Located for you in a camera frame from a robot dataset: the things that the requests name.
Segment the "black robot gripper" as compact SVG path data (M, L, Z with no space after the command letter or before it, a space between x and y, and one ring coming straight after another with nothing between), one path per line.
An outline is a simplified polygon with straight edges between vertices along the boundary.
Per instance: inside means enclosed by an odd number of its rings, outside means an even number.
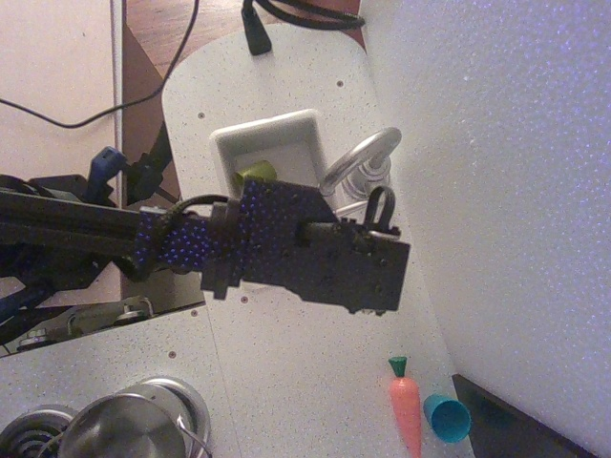
M229 202L233 221L215 231L200 288L217 300L243 282L281 286L305 302L355 314L395 312L411 247L391 225L394 192L377 186L362 221L334 214L315 187L249 179Z

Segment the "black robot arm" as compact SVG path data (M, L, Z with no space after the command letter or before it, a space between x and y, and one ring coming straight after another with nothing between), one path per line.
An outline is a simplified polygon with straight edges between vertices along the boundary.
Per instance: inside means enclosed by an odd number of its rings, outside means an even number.
M204 195L167 210L5 189L1 274L22 287L1 299L1 340L33 329L42 302L89 287L109 264L132 281L164 269L196 272L201 289L218 300L249 282L350 313L394 311L411 250L390 222L394 206L393 191L380 186L362 220L346 219L314 187L256 179L244 183L239 198Z

